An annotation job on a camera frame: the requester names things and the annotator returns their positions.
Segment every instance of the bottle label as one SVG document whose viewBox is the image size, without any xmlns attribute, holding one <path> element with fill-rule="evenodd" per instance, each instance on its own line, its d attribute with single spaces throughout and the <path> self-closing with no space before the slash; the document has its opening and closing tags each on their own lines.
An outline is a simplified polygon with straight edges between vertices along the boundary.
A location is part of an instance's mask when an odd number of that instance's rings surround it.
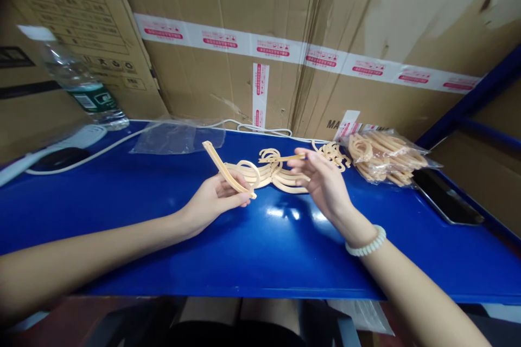
<svg viewBox="0 0 521 347">
<path fill-rule="evenodd" d="M 99 113 L 118 108 L 114 97 L 105 88 L 101 87 L 92 91 L 67 91 L 72 95 L 86 112 Z"/>
</svg>

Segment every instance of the person's lap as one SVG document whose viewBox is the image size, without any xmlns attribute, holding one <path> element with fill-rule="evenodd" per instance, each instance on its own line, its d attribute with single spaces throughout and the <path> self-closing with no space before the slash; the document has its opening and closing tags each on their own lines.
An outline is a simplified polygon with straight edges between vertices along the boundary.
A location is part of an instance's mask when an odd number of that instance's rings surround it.
<svg viewBox="0 0 521 347">
<path fill-rule="evenodd" d="M 304 346 L 296 300 L 189 297 L 168 345 Z"/>
</svg>

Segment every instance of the clear plastic bag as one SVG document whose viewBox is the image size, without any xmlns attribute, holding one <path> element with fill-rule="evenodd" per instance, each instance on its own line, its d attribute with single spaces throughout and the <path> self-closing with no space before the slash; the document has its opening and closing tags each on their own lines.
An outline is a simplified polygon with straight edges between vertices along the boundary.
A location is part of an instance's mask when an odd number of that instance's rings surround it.
<svg viewBox="0 0 521 347">
<path fill-rule="evenodd" d="M 340 141 L 353 159 L 353 164 L 369 183 L 414 187 L 412 173 L 418 169 L 439 169 L 441 164 L 425 157 L 421 148 L 395 130 L 350 134 Z"/>
<path fill-rule="evenodd" d="M 129 153 L 152 155 L 184 155 L 204 150 L 203 141 L 214 148 L 223 145 L 224 125 L 218 120 L 165 118 L 151 122 Z"/>
<path fill-rule="evenodd" d="M 348 149 L 354 163 L 369 162 L 371 159 L 383 160 L 386 157 L 410 153 L 419 155 L 430 153 L 429 150 L 400 136 L 394 129 L 350 134 L 342 137 L 340 143 Z"/>
<path fill-rule="evenodd" d="M 354 326 L 359 331 L 395 335 L 378 301 L 327 300 L 327 304 L 333 309 L 351 316 Z"/>
</svg>

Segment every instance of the plastic water bottle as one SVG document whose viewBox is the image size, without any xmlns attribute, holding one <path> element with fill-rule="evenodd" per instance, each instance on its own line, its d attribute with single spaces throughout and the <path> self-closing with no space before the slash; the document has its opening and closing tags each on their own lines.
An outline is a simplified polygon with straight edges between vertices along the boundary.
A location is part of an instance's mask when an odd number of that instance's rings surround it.
<svg viewBox="0 0 521 347">
<path fill-rule="evenodd" d="M 129 119 L 103 83 L 75 54 L 58 42 L 50 30 L 22 25 L 18 28 L 38 42 L 47 71 L 83 107 L 94 123 L 107 130 L 120 130 L 129 125 Z"/>
</svg>

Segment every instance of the left hand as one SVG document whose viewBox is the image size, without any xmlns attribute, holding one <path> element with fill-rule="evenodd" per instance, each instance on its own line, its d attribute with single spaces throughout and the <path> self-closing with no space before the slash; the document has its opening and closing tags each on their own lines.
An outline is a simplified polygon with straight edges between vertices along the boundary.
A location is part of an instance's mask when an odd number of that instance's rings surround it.
<svg viewBox="0 0 521 347">
<path fill-rule="evenodd" d="M 230 174 L 241 186 L 250 189 L 251 186 L 242 174 L 233 170 L 230 170 Z M 193 237 L 201 233 L 225 211 L 239 206 L 246 207 L 249 204 L 249 193 L 237 193 L 218 173 L 203 182 L 192 199 L 180 210 L 180 214 L 184 220 L 185 228 Z"/>
</svg>

